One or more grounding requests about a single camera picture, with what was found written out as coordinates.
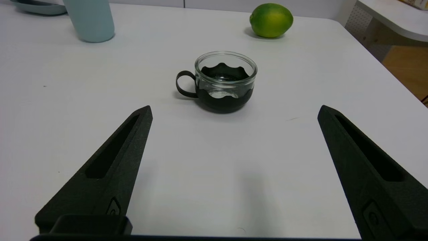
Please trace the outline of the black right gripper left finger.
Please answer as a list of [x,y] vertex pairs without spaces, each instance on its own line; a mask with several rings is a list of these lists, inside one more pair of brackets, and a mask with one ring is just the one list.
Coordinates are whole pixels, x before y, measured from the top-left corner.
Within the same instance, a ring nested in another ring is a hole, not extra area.
[[152,120],[150,106],[128,116],[36,214],[40,234],[63,215],[126,215]]

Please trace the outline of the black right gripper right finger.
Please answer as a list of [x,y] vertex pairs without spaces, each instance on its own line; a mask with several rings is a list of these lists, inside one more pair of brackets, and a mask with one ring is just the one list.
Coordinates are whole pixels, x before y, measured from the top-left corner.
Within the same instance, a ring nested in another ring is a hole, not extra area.
[[339,111],[318,122],[364,241],[426,241],[428,191]]

